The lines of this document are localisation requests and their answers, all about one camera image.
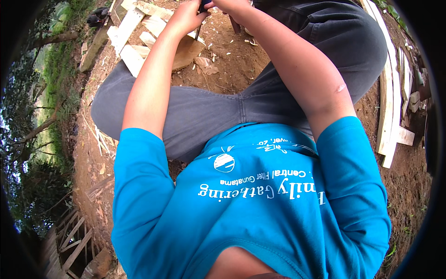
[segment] dirt ground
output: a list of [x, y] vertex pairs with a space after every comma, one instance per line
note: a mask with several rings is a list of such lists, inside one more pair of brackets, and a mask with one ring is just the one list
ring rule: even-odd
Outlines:
[[[175, 8], [177, 3], [156, 4], [166, 8]], [[222, 94], [236, 94], [245, 89], [269, 62], [269, 58], [261, 46], [253, 46], [244, 42], [252, 39], [244, 31], [234, 34], [227, 15], [220, 10], [212, 12], [212, 17], [206, 19], [202, 27], [201, 37], [206, 45], [202, 57], [212, 59], [212, 53], [217, 55], [215, 65], [219, 72], [213, 75], [199, 75], [192, 70], [192, 64], [172, 74], [172, 85], [192, 86]], [[412, 67], [417, 67], [413, 56], [417, 53], [415, 44], [409, 39], [409, 44], [414, 46], [412, 51], [404, 47], [407, 35], [403, 34], [395, 20], [388, 14], [383, 14], [393, 43], [402, 47]], [[143, 45], [139, 40], [145, 27], [139, 26], [132, 37], [131, 44]], [[111, 141], [107, 146], [111, 150], [108, 155], [104, 150], [102, 156], [99, 153], [98, 143], [89, 126], [94, 130], [94, 123], [90, 117], [90, 104], [94, 95], [119, 60], [115, 56], [110, 41], [98, 54], [95, 66], [90, 76], [85, 77], [85, 87], [80, 112], [77, 115], [78, 136], [74, 148], [75, 159], [75, 186], [79, 188], [74, 194], [74, 202], [84, 213], [89, 226], [95, 228], [94, 240], [101, 246], [112, 249], [110, 236], [113, 228], [112, 202], [113, 187], [105, 189], [95, 203], [90, 202], [85, 191], [93, 185], [114, 175], [113, 164], [116, 147]], [[376, 146], [376, 135], [379, 121], [380, 85], [377, 81], [368, 93], [355, 105], [359, 119], [369, 137], [373, 149]], [[392, 220], [392, 236], [388, 256], [385, 258], [376, 278], [388, 278], [401, 263], [407, 253], [417, 232], [423, 222], [426, 206], [429, 199], [431, 178], [426, 173], [425, 150], [422, 147], [421, 138], [424, 135], [425, 112], [418, 111], [411, 115], [410, 127], [415, 133], [413, 146], [398, 144], [393, 159], [392, 167], [385, 169], [380, 166], [382, 180], [388, 191], [388, 213]], [[382, 155], [375, 153], [378, 164], [382, 162]], [[105, 164], [105, 172], [100, 170]], [[169, 161], [169, 170], [175, 180], [177, 175], [186, 167], [186, 164], [176, 160]]]

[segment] hand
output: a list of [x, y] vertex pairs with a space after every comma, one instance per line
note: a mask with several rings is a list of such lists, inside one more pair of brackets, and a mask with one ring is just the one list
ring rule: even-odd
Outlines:
[[210, 12], [203, 12], [197, 15], [200, 4], [201, 0], [181, 3], [169, 19], [166, 28], [181, 37], [194, 31], [207, 16], [211, 15]]
[[248, 0], [212, 0], [212, 2], [204, 5], [204, 8], [211, 9], [212, 7], [218, 7], [223, 13], [227, 13], [232, 17], [237, 17], [245, 8], [252, 8], [248, 3]]

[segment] leg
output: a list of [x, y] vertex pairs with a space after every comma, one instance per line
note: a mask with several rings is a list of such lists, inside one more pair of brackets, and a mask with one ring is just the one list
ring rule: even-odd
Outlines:
[[[124, 109], [135, 78], [123, 61], [96, 93], [91, 117], [98, 129], [119, 140]], [[213, 137], [241, 123], [240, 100], [193, 87], [170, 89], [163, 131], [168, 159], [191, 162]]]
[[[320, 49], [341, 73], [356, 103], [380, 75], [387, 57], [384, 35], [362, 8], [348, 0], [336, 2], [262, 1], [261, 10]], [[243, 92], [246, 122], [278, 122], [310, 135], [302, 109], [269, 63]]]

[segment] t-shirt sleeve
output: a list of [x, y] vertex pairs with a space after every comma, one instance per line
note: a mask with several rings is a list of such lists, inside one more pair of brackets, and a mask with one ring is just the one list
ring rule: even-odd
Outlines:
[[143, 129], [121, 132], [114, 169], [111, 241], [131, 277], [134, 265], [148, 250], [148, 238], [173, 195], [174, 184], [163, 141]]
[[317, 150], [341, 234], [354, 246], [362, 275], [373, 278], [388, 249], [391, 223], [387, 192], [359, 119], [344, 117], [331, 124], [320, 135]]

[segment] blue t-shirt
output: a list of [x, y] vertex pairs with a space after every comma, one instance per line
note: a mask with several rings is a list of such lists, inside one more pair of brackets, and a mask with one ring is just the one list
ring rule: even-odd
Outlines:
[[282, 124], [236, 126], [178, 175], [165, 147], [122, 131], [111, 241], [129, 278], [204, 278], [242, 247], [290, 278], [373, 278], [388, 249], [387, 194], [360, 121], [317, 144]]

